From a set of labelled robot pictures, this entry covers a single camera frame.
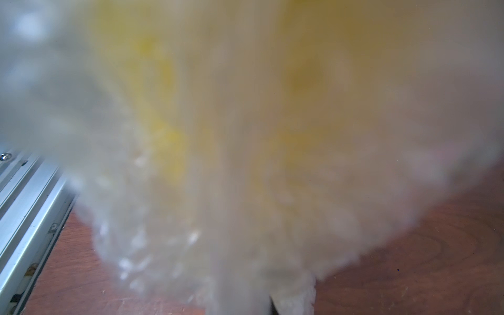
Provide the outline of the bubble wrap sheet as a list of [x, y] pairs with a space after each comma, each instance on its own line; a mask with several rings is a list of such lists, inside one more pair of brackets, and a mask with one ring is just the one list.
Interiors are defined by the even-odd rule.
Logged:
[[292, 308], [503, 158], [503, 2], [2, 1], [1, 140], [126, 290]]

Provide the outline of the yellow plastic wine glass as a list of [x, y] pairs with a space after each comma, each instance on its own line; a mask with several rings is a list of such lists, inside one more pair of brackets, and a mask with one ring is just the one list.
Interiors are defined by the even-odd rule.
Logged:
[[169, 182], [190, 155], [257, 211], [321, 213], [378, 170], [371, 83], [404, 39], [388, 1], [96, 1], [90, 33]]

